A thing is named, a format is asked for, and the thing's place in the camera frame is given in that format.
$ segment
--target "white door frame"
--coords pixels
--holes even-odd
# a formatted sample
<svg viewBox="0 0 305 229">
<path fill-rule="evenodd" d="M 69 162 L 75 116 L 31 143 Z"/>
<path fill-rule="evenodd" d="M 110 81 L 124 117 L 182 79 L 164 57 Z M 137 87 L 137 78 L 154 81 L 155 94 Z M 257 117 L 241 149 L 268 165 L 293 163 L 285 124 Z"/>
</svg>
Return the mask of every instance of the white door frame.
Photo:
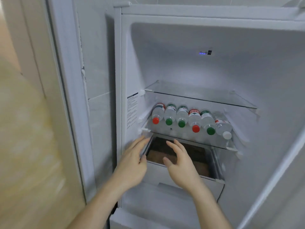
<svg viewBox="0 0 305 229">
<path fill-rule="evenodd" d="M 73 2 L 2 4 L 21 71 L 36 88 L 42 85 L 71 193 L 88 202 L 96 184 Z"/>
</svg>

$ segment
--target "plastic bottle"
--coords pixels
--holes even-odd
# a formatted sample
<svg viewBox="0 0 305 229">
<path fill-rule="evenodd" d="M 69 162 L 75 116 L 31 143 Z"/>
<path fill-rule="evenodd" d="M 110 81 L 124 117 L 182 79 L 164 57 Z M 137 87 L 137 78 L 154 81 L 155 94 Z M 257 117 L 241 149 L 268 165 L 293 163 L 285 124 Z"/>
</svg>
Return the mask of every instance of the plastic bottle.
<svg viewBox="0 0 305 229">
<path fill-rule="evenodd" d="M 216 123 L 211 112 L 208 109 L 203 109 L 200 115 L 202 127 L 207 131 L 209 135 L 214 135 Z"/>
<path fill-rule="evenodd" d="M 189 109 L 188 107 L 183 104 L 177 109 L 177 116 L 176 120 L 178 123 L 178 126 L 183 128 L 185 124 L 189 121 Z"/>
<path fill-rule="evenodd" d="M 214 119 L 216 123 L 216 133 L 223 136 L 224 139 L 232 138 L 232 125 L 221 112 L 214 112 Z"/>
<path fill-rule="evenodd" d="M 152 111 L 152 122 L 156 125 L 158 124 L 164 116 L 165 104 L 157 103 Z"/>
<path fill-rule="evenodd" d="M 199 132 L 201 126 L 200 111 L 196 108 L 192 108 L 189 111 L 189 125 L 192 127 L 193 132 Z"/>
<path fill-rule="evenodd" d="M 164 112 L 164 119 L 167 125 L 172 125 L 173 121 L 176 119 L 176 105 L 174 103 L 169 103 L 166 106 Z"/>
</svg>

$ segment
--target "brown drawer contents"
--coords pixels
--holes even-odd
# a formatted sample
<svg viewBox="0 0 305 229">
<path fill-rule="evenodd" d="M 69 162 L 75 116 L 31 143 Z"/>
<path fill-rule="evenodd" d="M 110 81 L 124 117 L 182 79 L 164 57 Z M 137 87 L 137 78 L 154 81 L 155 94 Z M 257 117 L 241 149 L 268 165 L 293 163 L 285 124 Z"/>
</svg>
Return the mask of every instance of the brown drawer contents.
<svg viewBox="0 0 305 229">
<path fill-rule="evenodd" d="M 189 156 L 191 157 L 193 164 L 198 172 L 199 175 L 205 177 L 211 177 L 209 166 L 206 161 L 206 153 L 204 148 L 187 145 L 182 143 L 185 147 L 186 151 L 188 152 Z M 166 140 L 163 138 L 155 138 L 152 142 L 147 155 L 147 160 L 162 164 L 163 158 L 168 158 L 173 164 L 177 163 L 177 155 L 175 152 L 166 144 Z"/>
</svg>

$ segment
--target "glass shelf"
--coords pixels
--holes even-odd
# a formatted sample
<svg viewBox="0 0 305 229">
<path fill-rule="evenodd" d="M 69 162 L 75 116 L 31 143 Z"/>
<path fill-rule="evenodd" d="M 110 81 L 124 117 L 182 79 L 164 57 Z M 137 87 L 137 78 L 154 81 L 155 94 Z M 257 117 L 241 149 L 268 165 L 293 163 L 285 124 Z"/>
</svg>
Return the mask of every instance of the glass shelf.
<svg viewBox="0 0 305 229">
<path fill-rule="evenodd" d="M 148 86 L 145 91 L 257 109 L 255 105 L 243 99 L 234 91 L 230 92 L 228 90 L 200 88 L 192 85 L 175 84 L 160 80 Z"/>
<path fill-rule="evenodd" d="M 208 135 L 202 127 L 199 132 L 194 133 L 188 124 L 184 128 L 180 128 L 176 121 L 171 126 L 168 126 L 165 120 L 162 119 L 155 125 L 151 117 L 149 117 L 142 130 L 238 152 L 232 139 L 226 140 L 217 134 Z"/>
</svg>

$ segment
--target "hand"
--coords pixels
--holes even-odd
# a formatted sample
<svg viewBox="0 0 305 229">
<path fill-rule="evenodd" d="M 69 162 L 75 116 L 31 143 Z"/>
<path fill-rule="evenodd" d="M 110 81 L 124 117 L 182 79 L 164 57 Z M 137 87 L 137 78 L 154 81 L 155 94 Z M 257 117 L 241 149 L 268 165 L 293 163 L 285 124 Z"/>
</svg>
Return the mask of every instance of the hand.
<svg viewBox="0 0 305 229">
<path fill-rule="evenodd" d="M 144 139 L 144 136 L 132 142 L 131 146 L 125 150 L 111 177 L 115 186 L 119 186 L 122 194 L 128 189 L 138 185 L 147 170 L 146 155 L 140 160 L 140 153 L 150 138 Z"/>
<path fill-rule="evenodd" d="M 167 141 L 166 144 L 177 154 L 177 164 L 174 165 L 168 158 L 164 157 L 163 162 L 166 165 L 170 177 L 184 190 L 192 194 L 195 189 L 203 185 L 195 166 L 189 157 L 186 149 L 176 139 L 174 144 Z"/>
</svg>

